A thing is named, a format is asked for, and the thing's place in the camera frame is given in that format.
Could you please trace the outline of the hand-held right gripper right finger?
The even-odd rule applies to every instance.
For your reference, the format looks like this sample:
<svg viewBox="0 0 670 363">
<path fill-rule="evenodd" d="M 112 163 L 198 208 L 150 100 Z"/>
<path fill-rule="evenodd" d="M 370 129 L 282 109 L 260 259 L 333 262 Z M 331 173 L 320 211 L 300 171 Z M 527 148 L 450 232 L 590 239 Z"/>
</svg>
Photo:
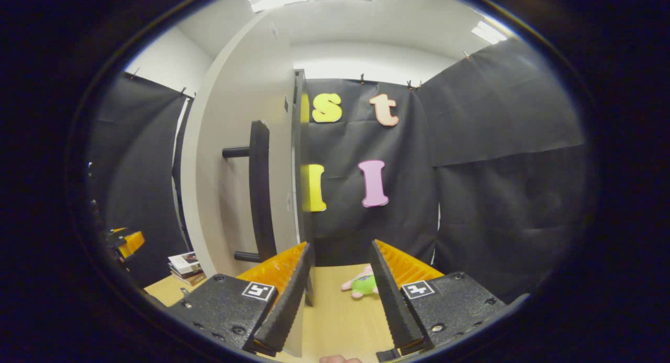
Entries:
<svg viewBox="0 0 670 363">
<path fill-rule="evenodd" d="M 507 308 L 466 273 L 443 274 L 385 242 L 372 242 L 369 260 L 393 347 L 402 358 L 452 348 Z"/>
</svg>

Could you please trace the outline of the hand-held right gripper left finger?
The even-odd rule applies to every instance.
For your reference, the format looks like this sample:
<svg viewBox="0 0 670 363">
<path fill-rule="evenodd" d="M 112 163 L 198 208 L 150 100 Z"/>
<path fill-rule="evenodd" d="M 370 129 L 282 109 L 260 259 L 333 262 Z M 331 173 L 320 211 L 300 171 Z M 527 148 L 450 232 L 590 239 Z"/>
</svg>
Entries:
<svg viewBox="0 0 670 363">
<path fill-rule="evenodd" d="M 216 344 L 275 356 L 303 301 L 311 254 L 311 244 L 302 242 L 236 277 L 213 275 L 166 311 Z"/>
</svg>

